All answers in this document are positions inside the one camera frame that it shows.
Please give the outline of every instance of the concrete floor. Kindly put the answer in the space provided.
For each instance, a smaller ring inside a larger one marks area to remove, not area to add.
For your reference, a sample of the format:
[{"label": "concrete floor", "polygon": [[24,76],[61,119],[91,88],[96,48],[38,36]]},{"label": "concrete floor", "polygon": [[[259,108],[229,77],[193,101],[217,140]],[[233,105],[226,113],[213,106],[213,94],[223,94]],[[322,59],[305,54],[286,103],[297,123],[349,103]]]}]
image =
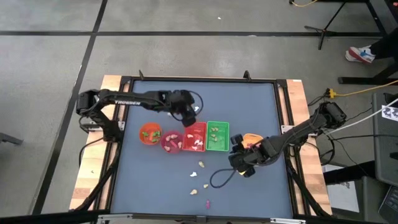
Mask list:
[{"label": "concrete floor", "polygon": [[[384,1],[372,1],[387,30],[396,27]],[[6,0],[0,30],[92,30],[101,1]],[[340,4],[320,2],[297,8],[281,0],[113,0],[106,6],[101,31],[267,31],[305,32],[323,27]],[[375,32],[364,4],[347,4],[332,23],[339,32]],[[0,217],[25,215],[65,111],[89,37],[0,37],[0,132],[23,138],[22,146],[0,144]],[[327,39],[321,51],[309,37],[97,37],[81,90],[99,88],[103,75],[241,77],[303,80],[307,100],[326,88],[339,93],[368,86],[339,85],[337,77],[371,77],[391,61],[372,65],[344,58],[350,46],[377,39]],[[395,92],[396,87],[382,91]],[[335,100],[349,117],[370,107],[371,93]],[[44,212],[68,209],[78,172],[78,151],[86,134],[73,115]],[[372,133],[371,120],[337,136]],[[356,162],[373,159],[373,140],[345,140]],[[330,146],[319,138],[321,151]],[[335,162],[351,165],[340,146]]]}]

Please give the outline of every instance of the white food piece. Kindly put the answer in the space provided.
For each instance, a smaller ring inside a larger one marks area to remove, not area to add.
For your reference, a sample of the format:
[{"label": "white food piece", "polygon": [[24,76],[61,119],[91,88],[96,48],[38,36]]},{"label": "white food piece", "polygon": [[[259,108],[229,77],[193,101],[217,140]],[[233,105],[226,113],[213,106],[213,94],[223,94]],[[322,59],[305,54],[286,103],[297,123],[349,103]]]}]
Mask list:
[{"label": "white food piece", "polygon": [[197,189],[193,189],[192,191],[191,191],[191,193],[189,193],[190,195],[195,195],[195,194],[197,194],[198,193],[198,190]]}]

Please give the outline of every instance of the sneaker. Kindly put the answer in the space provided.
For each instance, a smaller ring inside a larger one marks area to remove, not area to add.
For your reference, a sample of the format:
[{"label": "sneaker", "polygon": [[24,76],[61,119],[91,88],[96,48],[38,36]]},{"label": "sneaker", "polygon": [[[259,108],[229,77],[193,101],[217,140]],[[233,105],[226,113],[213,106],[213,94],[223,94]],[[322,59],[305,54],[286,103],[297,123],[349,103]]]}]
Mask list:
[{"label": "sneaker", "polygon": [[372,54],[371,49],[369,47],[370,46],[361,47],[361,48],[350,47],[348,50],[348,53],[352,57],[354,57],[362,62],[372,63],[375,58],[375,55]]},{"label": "sneaker", "polygon": [[354,58],[353,56],[351,56],[351,55],[348,53],[348,50],[346,50],[346,59],[347,59],[347,61],[349,61],[349,62],[359,62],[359,63],[362,63],[362,61],[360,61],[360,60]]}]

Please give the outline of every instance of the green tray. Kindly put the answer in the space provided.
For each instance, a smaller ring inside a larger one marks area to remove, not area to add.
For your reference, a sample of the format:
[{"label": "green tray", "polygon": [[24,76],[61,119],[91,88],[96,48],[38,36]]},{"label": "green tray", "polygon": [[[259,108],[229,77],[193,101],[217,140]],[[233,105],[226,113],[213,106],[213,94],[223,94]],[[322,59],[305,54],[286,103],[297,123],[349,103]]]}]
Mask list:
[{"label": "green tray", "polygon": [[[212,131],[212,128],[218,128],[218,131]],[[215,134],[217,141],[214,141],[214,137],[211,135]],[[208,121],[207,122],[207,134],[206,134],[206,150],[209,151],[229,151],[229,123],[219,121]]]}]

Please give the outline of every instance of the yellow cable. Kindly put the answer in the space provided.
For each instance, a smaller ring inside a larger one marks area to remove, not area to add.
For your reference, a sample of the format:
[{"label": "yellow cable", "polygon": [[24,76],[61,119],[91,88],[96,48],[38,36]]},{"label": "yellow cable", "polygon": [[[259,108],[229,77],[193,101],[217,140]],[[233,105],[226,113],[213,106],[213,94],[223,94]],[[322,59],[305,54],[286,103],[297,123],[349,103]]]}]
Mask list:
[{"label": "yellow cable", "polygon": [[305,4],[305,5],[299,5],[299,4],[296,4],[296,3],[294,3],[294,2],[292,2],[292,4],[295,5],[295,6],[297,6],[297,7],[305,7],[305,6],[311,5],[312,3],[315,3],[315,2],[317,2],[317,1],[318,1],[318,0],[314,0],[314,1],[310,2],[310,3],[308,3],[308,4]]},{"label": "yellow cable", "polygon": [[387,83],[387,84],[385,84],[385,85],[376,86],[376,87],[373,87],[373,88],[368,88],[368,89],[361,90],[361,91],[356,91],[356,92],[353,92],[353,93],[338,94],[338,93],[334,92],[333,95],[334,95],[334,96],[351,96],[351,95],[354,95],[354,94],[364,93],[364,92],[366,92],[366,91],[375,90],[375,89],[378,89],[378,88],[383,88],[383,87],[392,85],[392,84],[397,83],[397,82],[398,82],[398,80],[393,81],[393,82],[390,82],[390,83]]}]

